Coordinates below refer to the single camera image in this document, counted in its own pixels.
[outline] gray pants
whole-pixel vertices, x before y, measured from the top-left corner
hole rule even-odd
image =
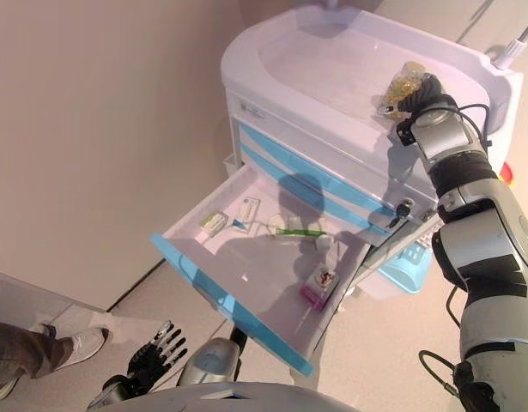
[[[23,373],[40,378],[69,359],[71,338],[54,339],[0,323],[0,386]]]

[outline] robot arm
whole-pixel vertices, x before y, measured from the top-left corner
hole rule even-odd
[[[468,411],[528,410],[528,221],[496,178],[486,146],[430,76],[399,103],[398,126],[416,143],[445,226],[434,255],[445,278],[468,293],[454,383]]]

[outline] blue stripe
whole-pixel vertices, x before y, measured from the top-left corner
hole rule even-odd
[[[273,163],[267,161],[254,150],[246,146],[244,143],[240,144],[243,151],[249,155],[256,164],[266,171],[272,178],[274,178],[280,186],[284,187],[292,194],[306,203],[311,204],[316,209],[322,209],[326,213],[337,217],[343,221],[351,223],[354,226],[360,227],[363,230],[378,234],[379,236],[389,236],[390,233],[381,227],[374,226],[364,219],[329,198],[316,192],[314,189],[304,185],[294,176],[287,174],[281,168],[275,166]]]
[[[273,158],[280,161],[295,173],[305,173],[310,175],[313,179],[319,182],[319,185],[323,190],[371,212],[380,213],[387,217],[395,216],[393,210],[388,209],[377,200],[372,199],[362,191],[358,191],[356,188],[344,183],[342,180],[320,167],[313,165],[311,162],[303,159],[291,150],[273,142],[266,135],[263,135],[259,131],[256,131],[245,124],[241,124],[240,127],[260,148],[267,151],[273,156]]]
[[[156,233],[151,236],[151,241],[184,279],[200,294],[216,303],[218,311],[225,318],[231,320],[249,337],[265,346],[270,352],[279,356],[301,374],[310,376],[313,373],[311,363],[263,324],[258,317],[250,313],[234,296],[208,277],[168,240]]]

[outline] white cart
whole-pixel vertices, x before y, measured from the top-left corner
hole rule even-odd
[[[237,171],[163,235],[167,261],[226,318],[305,375],[345,292],[438,220],[437,198],[416,148],[375,115],[407,61],[436,74],[462,106],[490,105],[490,160],[507,155],[522,75],[475,51],[358,9],[294,9],[242,33],[222,60]],[[484,113],[468,113],[481,125]],[[249,233],[231,226],[246,197],[260,200]],[[409,218],[388,228],[400,203]],[[216,236],[214,211],[230,216]],[[326,216],[329,251],[270,237],[276,214]],[[319,262],[340,282],[322,312],[300,287]]]

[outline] white wall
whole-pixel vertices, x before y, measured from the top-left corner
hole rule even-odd
[[[0,272],[101,309],[224,178],[235,0],[0,0]]]

